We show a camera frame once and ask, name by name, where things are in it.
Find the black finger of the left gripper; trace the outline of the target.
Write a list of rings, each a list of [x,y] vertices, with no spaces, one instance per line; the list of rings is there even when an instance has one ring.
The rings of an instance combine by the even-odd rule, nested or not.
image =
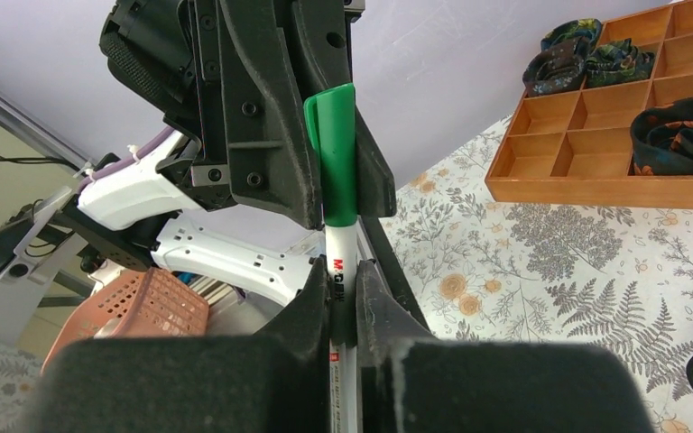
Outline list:
[[[350,17],[342,1],[294,1],[296,77],[304,97],[353,81]],[[392,170],[365,119],[356,111],[358,211],[392,217],[397,210]]]

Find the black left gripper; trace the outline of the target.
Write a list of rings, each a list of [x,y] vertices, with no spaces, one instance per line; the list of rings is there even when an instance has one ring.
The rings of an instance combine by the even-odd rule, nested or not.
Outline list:
[[[322,189],[293,2],[117,1],[99,47],[111,74],[193,147],[168,153],[159,175],[201,210],[246,205],[313,229]]]

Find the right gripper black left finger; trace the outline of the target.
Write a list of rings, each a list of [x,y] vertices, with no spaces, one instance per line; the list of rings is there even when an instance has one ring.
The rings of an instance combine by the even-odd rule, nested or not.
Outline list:
[[[249,336],[86,339],[46,367],[27,432],[325,432],[326,260]]]

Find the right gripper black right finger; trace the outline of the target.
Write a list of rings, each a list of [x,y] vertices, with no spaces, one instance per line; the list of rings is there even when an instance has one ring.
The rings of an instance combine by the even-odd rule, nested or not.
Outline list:
[[[568,343],[434,337],[388,290],[356,274],[365,432],[649,432],[631,375],[609,351]]]

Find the green marker cap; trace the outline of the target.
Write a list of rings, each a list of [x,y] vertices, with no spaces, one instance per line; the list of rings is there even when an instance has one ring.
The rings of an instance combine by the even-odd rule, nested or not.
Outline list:
[[[358,216],[355,87],[346,83],[322,91],[305,100],[303,111],[319,163],[325,224],[351,226]]]

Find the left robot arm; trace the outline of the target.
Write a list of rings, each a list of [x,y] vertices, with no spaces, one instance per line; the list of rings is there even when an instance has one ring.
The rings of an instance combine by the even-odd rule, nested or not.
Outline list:
[[[242,244],[189,218],[245,205],[331,231],[347,211],[389,217],[394,178],[352,96],[361,1],[118,1],[99,46],[164,130],[108,154],[75,189],[0,227],[0,293],[67,258],[202,274],[290,302],[305,258]]]

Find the floral patterned tablecloth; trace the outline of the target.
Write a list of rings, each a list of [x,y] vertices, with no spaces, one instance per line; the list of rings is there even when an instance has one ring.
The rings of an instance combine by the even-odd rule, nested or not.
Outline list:
[[[443,338],[600,345],[658,432],[693,432],[693,210],[506,204],[485,169],[500,120],[399,192],[382,222]]]

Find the orange plastic basket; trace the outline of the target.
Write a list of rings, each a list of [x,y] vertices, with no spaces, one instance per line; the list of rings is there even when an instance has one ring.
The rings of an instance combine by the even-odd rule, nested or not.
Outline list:
[[[125,271],[75,308],[42,367],[88,338],[203,336],[208,316],[208,302],[171,272]]]

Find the dark rolled fabric front left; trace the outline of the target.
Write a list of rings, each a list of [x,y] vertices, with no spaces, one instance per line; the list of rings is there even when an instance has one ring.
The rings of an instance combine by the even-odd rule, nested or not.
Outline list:
[[[522,74],[527,97],[579,90],[586,74],[588,39],[572,38],[536,55]]]

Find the dark rolled fabric back left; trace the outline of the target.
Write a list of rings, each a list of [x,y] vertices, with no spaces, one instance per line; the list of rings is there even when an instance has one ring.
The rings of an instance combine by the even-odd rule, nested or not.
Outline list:
[[[542,51],[564,41],[580,40],[589,50],[593,50],[602,34],[603,24],[596,18],[571,20],[548,32],[540,42]]]

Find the wooden compartment tray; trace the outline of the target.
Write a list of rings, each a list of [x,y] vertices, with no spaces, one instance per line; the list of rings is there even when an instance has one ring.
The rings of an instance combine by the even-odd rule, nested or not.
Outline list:
[[[602,41],[655,53],[643,81],[522,97],[485,184],[500,202],[693,209],[693,176],[639,176],[629,127],[642,111],[693,97],[693,1],[605,22]]]

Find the dark green rolled fabric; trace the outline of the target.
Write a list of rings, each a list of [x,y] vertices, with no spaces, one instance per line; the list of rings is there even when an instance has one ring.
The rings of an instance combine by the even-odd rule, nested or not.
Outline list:
[[[596,47],[586,60],[587,88],[649,79],[656,52],[633,45],[631,39],[610,41]]]

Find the dark rolled fabric orange pattern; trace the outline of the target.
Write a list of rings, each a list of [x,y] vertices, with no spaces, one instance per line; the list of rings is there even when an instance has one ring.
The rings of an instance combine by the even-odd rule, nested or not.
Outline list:
[[[641,112],[630,137],[635,175],[693,176],[693,97]]]

